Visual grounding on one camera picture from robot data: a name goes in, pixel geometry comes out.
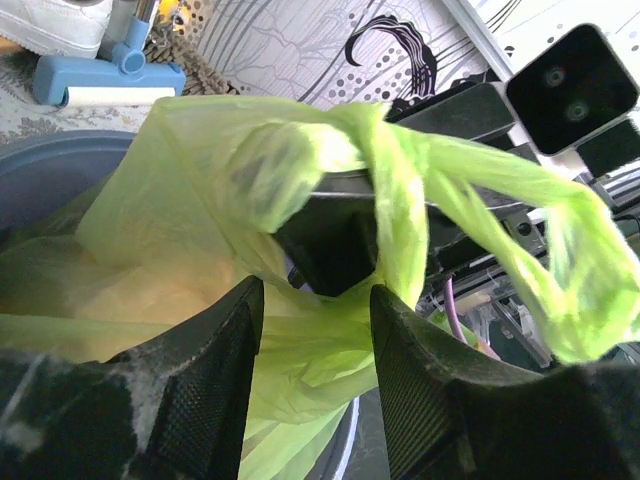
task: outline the purple cable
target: purple cable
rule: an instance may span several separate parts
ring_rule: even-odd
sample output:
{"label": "purple cable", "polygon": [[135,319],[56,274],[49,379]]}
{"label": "purple cable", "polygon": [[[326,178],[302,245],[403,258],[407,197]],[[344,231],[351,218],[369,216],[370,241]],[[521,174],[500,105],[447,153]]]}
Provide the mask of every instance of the purple cable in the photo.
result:
{"label": "purple cable", "polygon": [[447,314],[447,320],[449,320],[449,326],[453,335],[462,343],[467,344],[467,339],[462,333],[462,326],[460,320],[458,320],[458,313],[456,312],[456,303],[453,298],[453,279],[447,280],[444,284],[444,311]]}

